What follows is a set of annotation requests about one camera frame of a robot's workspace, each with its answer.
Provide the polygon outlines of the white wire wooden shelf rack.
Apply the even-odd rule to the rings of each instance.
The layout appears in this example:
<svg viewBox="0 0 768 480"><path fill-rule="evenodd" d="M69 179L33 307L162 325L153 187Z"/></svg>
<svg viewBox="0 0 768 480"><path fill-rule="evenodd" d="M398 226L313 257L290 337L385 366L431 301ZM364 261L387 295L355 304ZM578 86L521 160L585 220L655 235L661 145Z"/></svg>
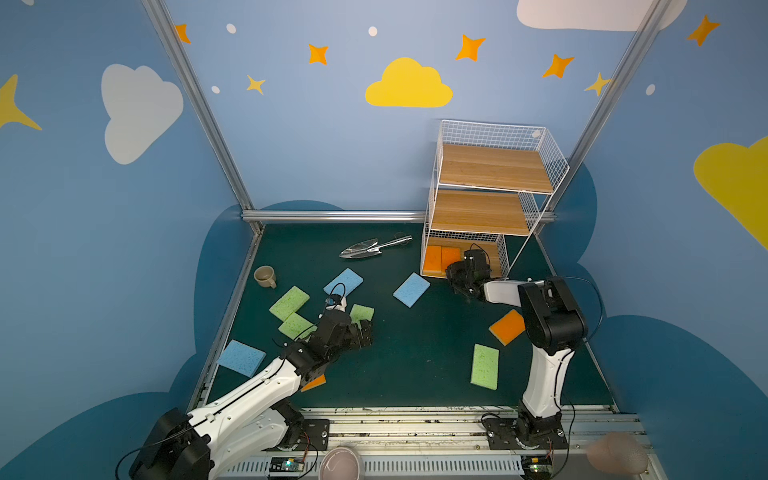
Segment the white wire wooden shelf rack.
<svg viewBox="0 0 768 480"><path fill-rule="evenodd" d="M521 255L570 166L544 126L444 119L440 123L421 241L463 253L484 249L504 277Z"/></svg>

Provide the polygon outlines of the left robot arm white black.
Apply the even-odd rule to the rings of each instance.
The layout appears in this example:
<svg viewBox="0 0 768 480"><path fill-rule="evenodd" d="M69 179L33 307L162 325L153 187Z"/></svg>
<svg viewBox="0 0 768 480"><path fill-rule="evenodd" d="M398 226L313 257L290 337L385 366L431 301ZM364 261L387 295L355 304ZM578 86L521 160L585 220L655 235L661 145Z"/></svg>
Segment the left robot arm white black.
<svg viewBox="0 0 768 480"><path fill-rule="evenodd" d="M342 353L372 344L372 322L339 307L285 344L261 372L219 399L183 413L174 408L129 453L131 479L215 479L251 454L294 445L304 421L288 399Z"/></svg>

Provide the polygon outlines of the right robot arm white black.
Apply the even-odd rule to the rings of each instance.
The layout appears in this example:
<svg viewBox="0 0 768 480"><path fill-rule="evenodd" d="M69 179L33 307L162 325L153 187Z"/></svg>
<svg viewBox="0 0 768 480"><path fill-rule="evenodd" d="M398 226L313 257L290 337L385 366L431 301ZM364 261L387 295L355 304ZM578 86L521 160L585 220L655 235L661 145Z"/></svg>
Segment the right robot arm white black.
<svg viewBox="0 0 768 480"><path fill-rule="evenodd" d="M567 279L493 279L486 252L468 250L446 268L454 291L488 303L518 307L532 347L527 388L518 407L515 436L532 448L562 429L561 395L568 365L587 339L588 327Z"/></svg>

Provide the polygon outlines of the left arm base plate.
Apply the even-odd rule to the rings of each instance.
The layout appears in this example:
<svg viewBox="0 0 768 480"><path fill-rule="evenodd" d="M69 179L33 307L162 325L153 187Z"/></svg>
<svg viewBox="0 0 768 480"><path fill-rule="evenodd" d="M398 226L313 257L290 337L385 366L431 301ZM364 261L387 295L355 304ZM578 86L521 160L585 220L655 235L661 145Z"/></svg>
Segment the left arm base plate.
<svg viewBox="0 0 768 480"><path fill-rule="evenodd" d="M304 419L301 424L290 425L276 446L277 450L295 451L306 447L320 452L328 449L330 421L328 419Z"/></svg>

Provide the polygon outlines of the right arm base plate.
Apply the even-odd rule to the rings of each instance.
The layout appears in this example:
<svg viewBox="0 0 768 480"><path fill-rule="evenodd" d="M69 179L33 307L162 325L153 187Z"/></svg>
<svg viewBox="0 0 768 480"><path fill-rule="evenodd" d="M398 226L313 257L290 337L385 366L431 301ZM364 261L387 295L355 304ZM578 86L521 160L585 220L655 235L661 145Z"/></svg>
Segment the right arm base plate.
<svg viewBox="0 0 768 480"><path fill-rule="evenodd" d="M486 414L480 419L491 450L554 450L569 444L558 417L504 418Z"/></svg>

